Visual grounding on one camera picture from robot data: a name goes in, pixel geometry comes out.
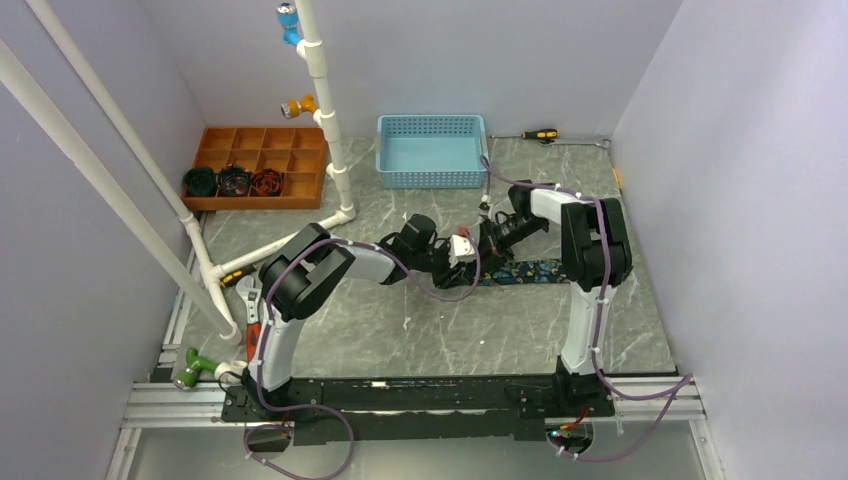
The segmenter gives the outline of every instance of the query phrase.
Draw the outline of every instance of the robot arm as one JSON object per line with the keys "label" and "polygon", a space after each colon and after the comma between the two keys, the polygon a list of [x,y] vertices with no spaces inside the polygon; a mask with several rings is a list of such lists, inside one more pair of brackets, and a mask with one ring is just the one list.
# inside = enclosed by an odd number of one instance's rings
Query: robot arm
{"label": "robot arm", "polygon": [[[594,203],[575,199],[563,193],[544,189],[513,186],[509,197],[515,210],[503,214],[503,221],[492,221],[488,205],[481,205],[479,244],[481,271],[491,272],[513,259],[511,247],[538,230],[548,230],[549,222],[559,224],[562,235],[563,268],[571,281],[572,306],[568,336],[561,350],[567,377],[594,375],[589,356],[595,331],[603,335],[609,308],[598,318],[598,299],[604,276],[605,258],[599,239],[597,211]],[[616,288],[632,269],[630,246],[624,226],[621,205],[616,199],[600,201],[610,253],[610,281],[605,292],[608,304]],[[263,265],[259,272],[262,296],[295,257],[330,234],[317,224],[301,230],[289,243]],[[437,238],[436,225],[430,218],[413,215],[400,232],[384,237],[378,246],[397,257],[410,270],[432,274],[439,288],[470,283],[469,272],[476,268],[467,240],[458,235]],[[264,319],[260,342],[267,340],[264,353],[263,395],[272,404],[284,404],[291,379],[291,363],[305,320],[329,298],[342,278],[367,279],[384,285],[396,283],[406,273],[386,256],[352,245],[326,245],[307,256],[312,265],[294,267],[274,293],[275,319]],[[603,355],[599,356],[601,367]],[[255,391],[251,378],[257,373],[257,359],[249,365],[245,376],[248,391]]]}

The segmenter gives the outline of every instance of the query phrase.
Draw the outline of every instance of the screwdriver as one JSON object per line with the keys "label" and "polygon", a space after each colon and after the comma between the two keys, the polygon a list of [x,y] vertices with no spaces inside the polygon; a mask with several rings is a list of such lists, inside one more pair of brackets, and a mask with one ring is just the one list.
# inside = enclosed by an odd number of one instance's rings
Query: screwdriver
{"label": "screwdriver", "polygon": [[553,141],[559,136],[556,128],[543,128],[541,130],[530,130],[521,135],[492,135],[490,138],[523,138],[525,140]]}

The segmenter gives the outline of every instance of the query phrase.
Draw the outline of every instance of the cable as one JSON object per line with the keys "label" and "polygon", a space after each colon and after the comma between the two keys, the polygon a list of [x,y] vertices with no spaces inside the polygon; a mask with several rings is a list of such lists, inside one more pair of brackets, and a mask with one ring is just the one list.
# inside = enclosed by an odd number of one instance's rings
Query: cable
{"label": "cable", "polygon": [[238,165],[227,165],[218,172],[218,194],[222,197],[246,197],[250,172]]}
{"label": "cable", "polygon": [[[474,291],[474,289],[477,288],[477,284],[480,282],[480,268],[481,268],[482,260],[480,258],[480,251],[477,249],[477,242],[474,240],[474,237],[471,235],[471,233],[468,232],[467,230],[464,230],[463,235],[468,238],[468,240],[471,243],[472,248],[474,249],[474,257],[475,257],[475,261],[476,261],[477,266],[476,266],[476,273],[474,275],[474,283],[472,283],[471,287],[468,290],[466,290],[463,294],[459,295],[458,297],[444,297],[444,296],[439,295],[438,293],[433,292],[432,290],[428,289],[427,287],[424,286],[424,284],[421,283],[420,280],[418,280],[417,278],[415,278],[414,276],[411,275],[409,268],[407,268],[406,265],[404,265],[400,260],[398,260],[397,257],[395,257],[394,255],[392,255],[391,253],[387,252],[385,249],[383,249],[383,248],[381,248],[377,245],[373,245],[373,244],[370,244],[370,243],[363,243],[363,242],[355,242],[355,241],[352,241],[352,240],[345,240],[345,239],[342,239],[342,238],[327,238],[327,239],[315,242],[314,244],[310,245],[309,248],[307,248],[306,250],[301,252],[300,255],[295,257],[292,260],[292,262],[288,265],[288,267],[286,267],[286,269],[283,270],[283,273],[280,274],[279,277],[277,277],[277,280],[274,281],[273,285],[271,285],[271,288],[268,289],[268,294],[265,296],[265,306],[267,307],[268,318],[270,320],[274,320],[274,307],[273,307],[274,294],[277,292],[277,289],[280,288],[280,284],[283,282],[283,280],[285,280],[285,278],[287,276],[289,276],[289,274],[291,274],[291,272],[298,265],[300,265],[300,262],[302,262],[312,252],[318,250],[319,248],[323,247],[324,245],[330,245],[330,244],[353,246],[353,247],[357,247],[357,248],[362,248],[362,249],[372,250],[372,251],[378,252],[378,253],[388,257],[393,262],[395,262],[395,264],[398,267],[400,267],[401,270],[403,270],[403,272],[407,275],[407,277],[409,277],[409,279],[412,280],[412,282],[416,286],[418,286],[421,290],[423,290],[424,293],[432,296],[433,298],[441,300],[443,302],[458,302],[458,301],[464,300],[469,295],[471,295],[471,293]],[[333,408],[330,408],[326,405],[321,405],[321,404],[316,403],[316,404],[291,405],[291,406],[288,406],[288,407],[274,407],[274,406],[270,405],[265,400],[265,396],[262,394],[262,371],[263,371],[263,363],[264,363],[263,357],[265,356],[265,348],[267,347],[269,336],[270,335],[263,335],[260,338],[259,346],[256,350],[256,392],[257,392],[257,398],[259,399],[259,403],[262,405],[263,408],[265,408],[266,410],[268,410],[270,412],[292,412],[292,411],[295,411],[295,410],[305,410],[305,409],[313,408],[313,409],[322,410],[322,411],[325,411],[327,413],[330,413],[330,414],[334,415],[336,418],[338,418],[339,420],[341,420],[342,424],[345,426],[345,429],[347,430],[347,434],[348,434],[348,439],[350,441],[350,448],[348,448],[347,456],[345,457],[344,462],[342,462],[342,465],[338,469],[336,469],[333,473],[330,473],[329,475],[326,475],[326,476],[323,476],[323,477],[320,477],[320,478],[302,477],[300,475],[297,475],[296,473],[290,472],[290,471],[280,467],[279,465],[277,465],[273,462],[269,462],[266,459],[259,457],[258,455],[256,455],[255,453],[253,453],[250,450],[250,438],[256,432],[258,432],[260,430],[279,430],[281,432],[287,433],[290,430],[289,427],[286,427],[284,425],[266,424],[266,425],[260,425],[258,427],[251,429],[244,436],[244,450],[245,450],[245,452],[247,452],[246,458],[252,458],[252,459],[256,460],[257,462],[261,463],[262,465],[264,465],[268,468],[271,468],[272,470],[276,471],[277,473],[281,473],[281,474],[283,474],[287,477],[293,478],[295,480],[330,480],[330,479],[333,479],[333,478],[337,477],[339,474],[341,474],[348,467],[348,465],[350,465],[350,462],[353,459],[353,447],[354,447],[354,442],[355,442],[355,438],[354,438],[354,435],[353,435],[353,427],[350,425],[350,422],[347,421],[347,419],[344,417],[344,415],[341,414],[341,412],[339,412],[338,410],[335,410]]]}
{"label": "cable", "polygon": [[283,173],[266,168],[250,176],[251,195],[258,197],[279,197],[283,193]]}
{"label": "cable", "polygon": [[[598,344],[600,343],[600,337],[601,337],[601,320],[603,318],[603,311],[604,311],[603,300],[604,300],[604,297],[606,295],[606,290],[609,287],[609,280],[610,280],[610,276],[611,276],[610,265],[612,263],[612,261],[610,260],[609,239],[607,238],[606,222],[604,221],[604,213],[603,213],[603,208],[602,208],[602,205],[601,205],[600,198],[592,197],[592,196],[589,196],[589,195],[583,195],[580,192],[577,192],[576,190],[572,190],[570,188],[566,188],[566,187],[562,187],[562,186],[558,186],[558,185],[541,185],[541,184],[536,184],[536,183],[516,182],[515,180],[511,180],[509,178],[506,178],[503,175],[501,175],[500,173],[496,172],[492,168],[492,166],[489,164],[489,159],[486,158],[485,155],[480,155],[480,163],[483,165],[483,168],[486,169],[486,171],[488,172],[488,175],[494,176],[498,180],[509,183],[511,185],[516,185],[516,186],[525,187],[525,188],[540,188],[540,189],[543,189],[543,190],[552,190],[554,192],[561,192],[561,193],[565,193],[566,195],[569,195],[571,197],[574,197],[578,200],[588,201],[588,202],[592,202],[594,204],[595,213],[597,214],[597,218],[598,218],[598,231],[600,232],[600,237],[601,237],[601,249],[603,250],[603,255],[604,255],[604,278],[601,281],[601,289],[600,289],[600,292],[598,294],[598,301],[599,301],[598,312],[597,312],[597,316],[595,317],[595,329],[594,329],[594,332],[592,334],[592,350],[590,352],[591,357],[592,357],[592,367],[595,370],[595,375],[597,375],[597,377],[598,377],[598,379],[600,379],[601,383],[603,383],[604,386],[606,386],[611,392],[613,392],[616,395],[618,395],[619,397],[627,399],[627,400],[633,400],[633,401],[653,400],[653,399],[656,399],[656,398],[660,398],[660,397],[664,397],[666,395],[669,395],[668,402],[666,402],[665,407],[660,412],[660,415],[657,417],[657,419],[654,421],[654,424],[651,425],[651,428],[648,429],[648,431],[645,433],[645,435],[642,438],[640,438],[639,441],[637,441],[633,446],[631,446],[630,449],[625,450],[625,452],[623,452],[623,454],[613,455],[611,457],[603,457],[601,459],[591,459],[591,458],[589,458],[589,459],[585,459],[585,460],[586,461],[615,461],[615,460],[618,460],[620,458],[624,458],[627,455],[630,455],[631,453],[633,453],[637,449],[639,449],[639,447],[641,447],[645,443],[645,441],[647,441],[648,437],[650,437],[650,435],[653,434],[654,429],[656,429],[656,426],[659,425],[659,422],[662,420],[662,418],[665,416],[665,413],[668,411],[669,407],[671,406],[671,402],[674,400],[674,397],[677,395],[677,392],[679,392],[681,388],[683,388],[686,385],[689,385],[689,383],[691,383],[692,375],[690,374],[690,375],[684,376],[675,386],[669,388],[668,390],[663,390],[662,392],[658,392],[658,393],[654,393],[654,394],[650,394],[650,395],[629,395],[629,394],[626,394],[626,393],[622,392],[621,390],[615,388],[615,386],[606,378],[604,373],[601,371],[600,366],[598,365],[598,357],[597,357],[598,348],[599,348]],[[579,457],[579,456],[575,457],[575,458],[578,459],[578,460],[584,460],[583,457]]]}
{"label": "cable", "polygon": [[192,197],[214,197],[218,191],[215,170],[209,167],[195,167],[183,175],[183,183]]}
{"label": "cable", "polygon": [[584,408],[583,408],[583,411],[581,411],[581,412],[580,412],[580,416],[578,416],[578,417],[577,417],[577,420],[575,420],[575,421],[573,421],[573,422],[571,422],[571,423],[564,423],[564,424],[562,424],[562,425],[559,427],[559,428],[560,428],[560,430],[571,430],[571,429],[573,429],[574,427],[576,427],[577,425],[580,425],[580,422],[582,422],[582,421],[583,421],[583,419],[585,419],[585,418],[586,418],[586,415],[587,415],[588,413],[589,413],[589,407],[588,407],[588,406],[587,406],[587,407],[584,407]]}

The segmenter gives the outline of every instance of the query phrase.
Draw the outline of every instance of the metal bracket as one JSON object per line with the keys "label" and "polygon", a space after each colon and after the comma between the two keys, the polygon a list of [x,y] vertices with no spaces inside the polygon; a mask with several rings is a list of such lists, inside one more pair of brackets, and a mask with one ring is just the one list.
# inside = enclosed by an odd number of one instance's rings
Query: metal bracket
{"label": "metal bracket", "polygon": [[725,480],[724,467],[721,466],[718,452],[715,448],[710,427],[706,420],[690,420],[689,428],[692,430],[692,436],[695,440],[695,449],[698,451],[698,458],[701,459],[701,466],[704,469],[704,477],[707,480]]}

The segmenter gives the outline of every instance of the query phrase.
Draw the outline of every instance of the adjustable wrench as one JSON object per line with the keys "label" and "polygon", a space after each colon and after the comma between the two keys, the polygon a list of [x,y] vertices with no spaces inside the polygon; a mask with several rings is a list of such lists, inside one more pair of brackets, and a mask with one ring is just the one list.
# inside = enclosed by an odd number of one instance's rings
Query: adjustable wrench
{"label": "adjustable wrench", "polygon": [[253,360],[256,346],[259,344],[259,302],[262,300],[262,290],[254,288],[253,277],[247,275],[236,284],[236,293],[244,301],[247,307],[247,335],[245,346],[247,347],[247,361]]}

